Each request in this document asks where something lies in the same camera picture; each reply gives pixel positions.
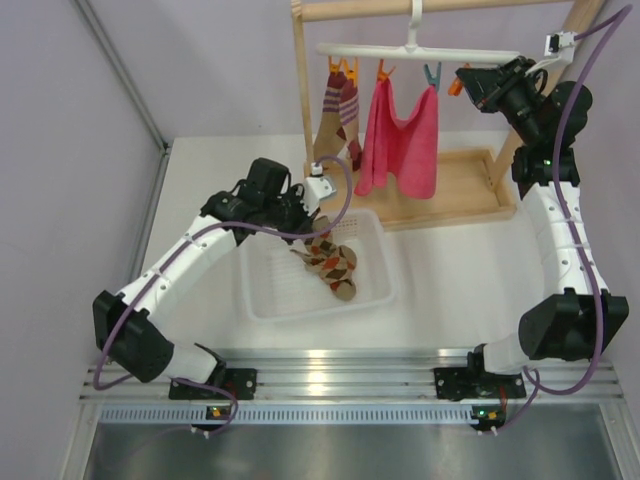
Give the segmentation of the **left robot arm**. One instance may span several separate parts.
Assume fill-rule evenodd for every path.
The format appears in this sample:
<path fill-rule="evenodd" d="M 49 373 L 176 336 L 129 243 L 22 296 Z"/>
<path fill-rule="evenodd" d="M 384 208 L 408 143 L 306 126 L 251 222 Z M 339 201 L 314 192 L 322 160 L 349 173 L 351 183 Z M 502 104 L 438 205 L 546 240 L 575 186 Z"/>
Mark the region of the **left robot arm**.
<path fill-rule="evenodd" d="M 223 360 L 210 349 L 179 344 L 165 335 L 183 295 L 218 260 L 257 232 L 293 242 L 309 235 L 320 204 L 336 192 L 315 166 L 294 184 L 289 169 L 258 158 L 246 178 L 213 194 L 180 239 L 139 278 L 93 302 L 95 339 L 104 358 L 142 383 L 183 378 L 205 397 L 225 388 Z"/>

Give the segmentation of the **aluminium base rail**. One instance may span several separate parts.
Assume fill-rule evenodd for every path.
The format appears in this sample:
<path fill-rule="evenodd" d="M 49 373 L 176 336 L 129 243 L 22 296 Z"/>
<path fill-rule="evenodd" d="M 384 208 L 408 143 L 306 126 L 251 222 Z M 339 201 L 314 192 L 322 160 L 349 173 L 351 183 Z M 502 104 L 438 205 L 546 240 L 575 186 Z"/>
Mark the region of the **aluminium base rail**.
<path fill-rule="evenodd" d="M 569 396 L 536 393 L 522 376 L 505 386 L 473 387 L 461 378 L 462 350 L 376 354 L 331 350 L 233 352 L 219 394 L 177 381 L 130 379 L 97 391 L 88 373 L 79 395 L 104 422 L 219 425 L 469 425 L 503 423 L 528 399 L 537 406 L 624 400 L 614 368 L 597 367 Z"/>

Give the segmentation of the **white clip hanger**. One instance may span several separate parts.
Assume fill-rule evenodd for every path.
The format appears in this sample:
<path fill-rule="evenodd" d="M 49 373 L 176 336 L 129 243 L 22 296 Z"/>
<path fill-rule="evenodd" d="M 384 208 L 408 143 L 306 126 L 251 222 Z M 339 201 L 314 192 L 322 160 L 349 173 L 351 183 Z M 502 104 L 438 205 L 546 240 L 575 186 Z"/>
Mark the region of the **white clip hanger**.
<path fill-rule="evenodd" d="M 474 50 L 427 48 L 417 44 L 417 32 L 421 24 L 424 8 L 418 1 L 411 4 L 411 20 L 408 29 L 408 40 L 404 46 L 373 46 L 319 43 L 316 52 L 327 57 L 366 57 L 394 60 L 419 60 L 423 62 L 458 62 L 478 63 L 487 65 L 503 65 L 516 58 L 519 53 L 514 51 Z"/>

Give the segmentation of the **beige maroon striped sock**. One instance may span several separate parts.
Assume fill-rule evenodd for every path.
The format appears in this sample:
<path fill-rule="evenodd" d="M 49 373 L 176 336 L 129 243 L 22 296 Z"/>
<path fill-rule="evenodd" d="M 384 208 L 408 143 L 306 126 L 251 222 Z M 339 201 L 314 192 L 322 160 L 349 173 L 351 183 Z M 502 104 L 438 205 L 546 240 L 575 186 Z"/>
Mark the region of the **beige maroon striped sock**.
<path fill-rule="evenodd" d="M 320 126 L 313 144 L 314 158 L 337 155 L 346 139 L 340 120 L 339 106 L 342 88 L 347 82 L 343 72 L 330 73 L 324 94 Z"/>

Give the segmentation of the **aluminium frame post left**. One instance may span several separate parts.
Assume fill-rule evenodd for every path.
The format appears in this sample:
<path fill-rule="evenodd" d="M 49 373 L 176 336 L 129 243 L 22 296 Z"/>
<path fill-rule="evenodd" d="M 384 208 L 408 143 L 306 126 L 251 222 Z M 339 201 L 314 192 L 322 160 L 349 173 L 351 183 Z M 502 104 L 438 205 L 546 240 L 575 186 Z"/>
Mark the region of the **aluminium frame post left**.
<path fill-rule="evenodd" d="M 96 42 L 153 143 L 161 152 L 165 152 L 169 148 L 169 143 L 157 126 L 134 78 L 131 76 L 94 6 L 87 0 L 72 0 L 71 4 L 86 25 L 91 37 Z"/>

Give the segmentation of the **white plastic basket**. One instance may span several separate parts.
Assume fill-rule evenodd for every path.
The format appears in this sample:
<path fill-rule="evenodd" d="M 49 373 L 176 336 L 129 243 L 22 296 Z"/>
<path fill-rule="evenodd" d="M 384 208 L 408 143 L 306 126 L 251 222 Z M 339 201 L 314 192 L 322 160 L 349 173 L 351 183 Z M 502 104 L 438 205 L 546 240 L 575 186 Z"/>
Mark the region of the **white plastic basket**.
<path fill-rule="evenodd" d="M 240 247 L 243 300 L 259 323 L 310 320 L 383 306 L 399 289 L 397 268 L 377 214 L 351 209 L 333 229 L 334 241 L 351 248 L 356 292 L 343 301 L 277 237 L 258 234 Z"/>

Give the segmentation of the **argyle beige orange sock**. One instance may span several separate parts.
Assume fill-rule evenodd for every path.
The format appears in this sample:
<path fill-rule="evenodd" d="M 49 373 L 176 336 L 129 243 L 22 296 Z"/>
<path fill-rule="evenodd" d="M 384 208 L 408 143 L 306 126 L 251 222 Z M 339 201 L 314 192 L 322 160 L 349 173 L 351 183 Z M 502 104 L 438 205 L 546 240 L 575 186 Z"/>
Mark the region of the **argyle beige orange sock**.
<path fill-rule="evenodd" d="M 304 251 L 291 249 L 304 264 L 305 270 L 320 278 L 331 293 L 341 301 L 351 301 L 357 293 L 353 274 L 357 255 L 353 249 L 334 241 L 333 232 L 303 241 Z"/>

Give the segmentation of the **teal clip inner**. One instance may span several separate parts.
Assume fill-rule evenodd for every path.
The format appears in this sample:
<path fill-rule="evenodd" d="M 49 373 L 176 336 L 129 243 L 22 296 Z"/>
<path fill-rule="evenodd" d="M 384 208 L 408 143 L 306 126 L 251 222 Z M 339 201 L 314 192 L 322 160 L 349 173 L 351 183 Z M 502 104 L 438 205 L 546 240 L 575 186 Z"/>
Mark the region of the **teal clip inner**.
<path fill-rule="evenodd" d="M 441 85 L 442 63 L 438 62 L 434 70 L 430 68 L 429 64 L 425 63 L 423 70 L 428 85 L 433 87 L 435 92 L 438 93 Z"/>

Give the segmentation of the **wooden drying rack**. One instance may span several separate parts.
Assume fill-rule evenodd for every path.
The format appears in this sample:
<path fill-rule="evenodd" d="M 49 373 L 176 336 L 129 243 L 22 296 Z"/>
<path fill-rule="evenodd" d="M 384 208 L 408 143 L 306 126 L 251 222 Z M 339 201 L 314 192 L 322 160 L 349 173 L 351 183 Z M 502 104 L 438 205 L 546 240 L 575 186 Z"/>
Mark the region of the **wooden drying rack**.
<path fill-rule="evenodd" d="M 411 26 L 416 27 L 424 12 L 524 4 L 523 1 L 422 1 L 421 7 L 416 9 L 409 1 L 335 1 L 311 4 L 293 1 L 291 18 L 305 142 L 305 170 L 311 169 L 314 159 L 304 37 L 306 23 L 411 15 Z M 520 145 L 516 133 L 510 132 L 498 156 L 494 156 L 490 149 L 480 147 L 440 154 L 436 195 L 430 200 L 412 200 L 402 196 L 393 186 L 388 186 L 379 193 L 356 198 L 352 205 L 374 210 L 388 230 L 509 219 L 516 211 L 516 203 L 504 175 L 511 165 L 515 149 Z"/>

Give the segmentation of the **orange clip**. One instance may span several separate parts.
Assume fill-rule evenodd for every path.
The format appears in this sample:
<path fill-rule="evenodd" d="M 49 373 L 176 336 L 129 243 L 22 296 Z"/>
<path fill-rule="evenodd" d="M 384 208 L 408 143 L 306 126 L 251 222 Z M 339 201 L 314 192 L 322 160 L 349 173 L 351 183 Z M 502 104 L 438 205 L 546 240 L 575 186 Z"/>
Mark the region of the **orange clip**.
<path fill-rule="evenodd" d="M 452 97 L 458 97 L 462 91 L 464 90 L 464 81 L 460 79 L 458 76 L 459 70 L 468 69 L 471 67 L 470 63 L 464 63 L 461 67 L 457 68 L 455 71 L 455 77 L 448 87 L 447 94 Z"/>
<path fill-rule="evenodd" d="M 351 80 L 355 85 L 358 85 L 359 77 L 359 59 L 354 58 L 352 63 L 349 63 L 347 58 L 341 57 L 337 62 L 333 61 L 332 56 L 328 56 L 328 70 L 330 74 L 338 74 L 342 72 L 348 80 Z"/>
<path fill-rule="evenodd" d="M 389 69 L 385 67 L 385 60 L 380 59 L 378 62 L 377 73 L 376 73 L 376 81 L 377 82 L 385 82 L 396 70 L 396 66 L 392 66 Z"/>

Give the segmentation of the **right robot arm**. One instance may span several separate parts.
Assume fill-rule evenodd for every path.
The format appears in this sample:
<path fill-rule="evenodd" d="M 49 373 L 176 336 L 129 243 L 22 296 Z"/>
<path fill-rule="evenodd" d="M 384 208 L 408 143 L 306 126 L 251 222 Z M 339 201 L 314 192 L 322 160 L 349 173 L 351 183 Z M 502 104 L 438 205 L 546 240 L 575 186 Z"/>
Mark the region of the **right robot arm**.
<path fill-rule="evenodd" d="M 522 141 L 511 175 L 533 225 L 544 298 L 514 333 L 469 352 L 465 367 L 437 370 L 438 395 L 460 400 L 505 389 L 522 398 L 521 369 L 548 359 L 595 365 L 629 315 L 627 299 L 612 295 L 597 270 L 581 217 L 573 144 L 593 96 L 574 81 L 545 93 L 547 71 L 522 56 L 499 67 L 461 67 L 456 76 L 480 112 L 503 114 Z"/>

